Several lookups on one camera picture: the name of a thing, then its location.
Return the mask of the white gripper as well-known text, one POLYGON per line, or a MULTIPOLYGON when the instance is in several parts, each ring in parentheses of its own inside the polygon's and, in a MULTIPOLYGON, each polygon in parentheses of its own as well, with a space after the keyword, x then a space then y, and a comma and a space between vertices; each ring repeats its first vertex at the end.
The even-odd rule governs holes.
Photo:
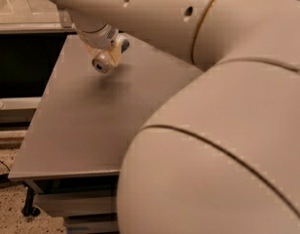
POLYGON ((85 32, 76 29, 80 39, 86 43, 86 47, 93 57, 98 59, 101 49, 108 49, 110 63, 116 67, 120 63, 122 54, 129 48, 129 40, 119 30, 109 24, 104 25, 100 30, 95 32, 85 32))

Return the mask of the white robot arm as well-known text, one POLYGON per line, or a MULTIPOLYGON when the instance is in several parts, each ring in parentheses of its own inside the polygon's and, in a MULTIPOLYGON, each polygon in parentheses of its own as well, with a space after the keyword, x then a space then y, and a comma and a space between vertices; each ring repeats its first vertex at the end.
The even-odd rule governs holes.
POLYGON ((201 75, 139 130, 121 234, 300 234, 300 0, 50 0, 201 75))

